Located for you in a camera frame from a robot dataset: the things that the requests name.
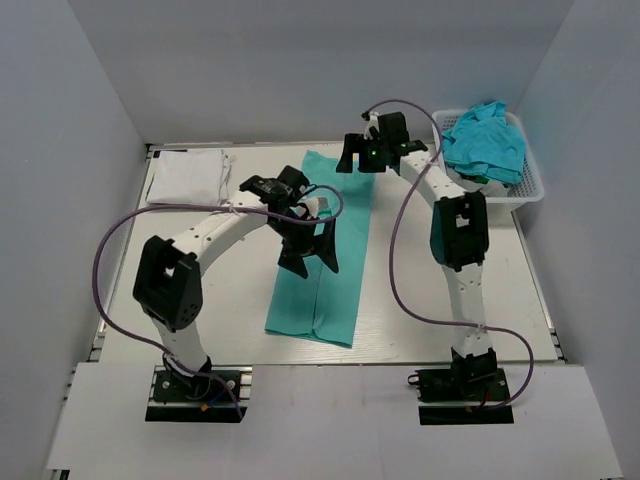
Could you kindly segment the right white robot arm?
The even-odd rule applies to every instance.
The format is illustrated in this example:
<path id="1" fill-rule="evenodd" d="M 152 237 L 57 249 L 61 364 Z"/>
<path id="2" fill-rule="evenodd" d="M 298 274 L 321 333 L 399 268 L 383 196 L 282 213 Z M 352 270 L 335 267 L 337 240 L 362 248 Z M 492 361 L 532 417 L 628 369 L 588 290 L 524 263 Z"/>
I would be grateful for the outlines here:
<path id="1" fill-rule="evenodd" d="M 429 246 L 445 275 L 453 319 L 460 330 L 451 347 L 451 368 L 473 380 L 497 371 L 497 358 L 486 330 L 482 273 L 489 247 L 486 200 L 468 192 L 438 166 L 438 155 L 412 140 L 400 112 L 362 114 L 362 134 L 345 135 L 338 173 L 394 171 L 432 209 Z"/>

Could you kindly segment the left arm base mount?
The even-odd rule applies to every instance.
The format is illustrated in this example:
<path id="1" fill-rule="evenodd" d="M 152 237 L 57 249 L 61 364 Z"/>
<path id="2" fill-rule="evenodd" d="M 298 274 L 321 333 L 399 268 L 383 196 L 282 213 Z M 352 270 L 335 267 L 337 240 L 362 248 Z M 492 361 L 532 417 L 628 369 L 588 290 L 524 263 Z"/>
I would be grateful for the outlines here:
<path id="1" fill-rule="evenodd" d="M 200 378 L 188 386 L 165 367 L 155 368 L 146 406 L 148 423 L 238 424 L 249 406 L 250 367 L 223 367 L 225 386 Z"/>

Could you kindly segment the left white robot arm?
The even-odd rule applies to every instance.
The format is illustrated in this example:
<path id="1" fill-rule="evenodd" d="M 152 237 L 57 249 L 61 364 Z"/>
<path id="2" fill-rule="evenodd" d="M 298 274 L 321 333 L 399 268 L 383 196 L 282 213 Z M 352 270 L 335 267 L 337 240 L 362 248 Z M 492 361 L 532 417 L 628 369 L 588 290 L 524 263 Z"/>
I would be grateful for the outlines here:
<path id="1" fill-rule="evenodd" d="M 335 230 L 337 216 L 298 169 L 286 166 L 275 178 L 253 175 L 223 205 L 207 208 L 207 217 L 184 232 L 157 235 L 143 247 L 133 297 L 156 326 L 169 371 L 192 379 L 204 377 L 211 361 L 196 326 L 203 306 L 202 276 L 213 263 L 248 234 L 264 226 L 281 238 L 279 267 L 308 276 L 305 260 L 318 257 L 339 270 Z"/>

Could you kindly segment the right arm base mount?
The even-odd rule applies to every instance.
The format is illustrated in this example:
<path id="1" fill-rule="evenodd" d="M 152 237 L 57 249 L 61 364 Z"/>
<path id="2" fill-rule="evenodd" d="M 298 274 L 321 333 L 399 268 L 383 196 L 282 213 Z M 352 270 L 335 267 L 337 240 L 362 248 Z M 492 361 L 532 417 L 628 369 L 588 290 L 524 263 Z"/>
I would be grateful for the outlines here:
<path id="1" fill-rule="evenodd" d="M 452 368 L 415 370 L 407 377 L 417 390 L 421 426 L 507 425 L 514 423 L 510 405 L 497 408 L 510 398 L 505 372 L 497 372 L 464 385 Z"/>

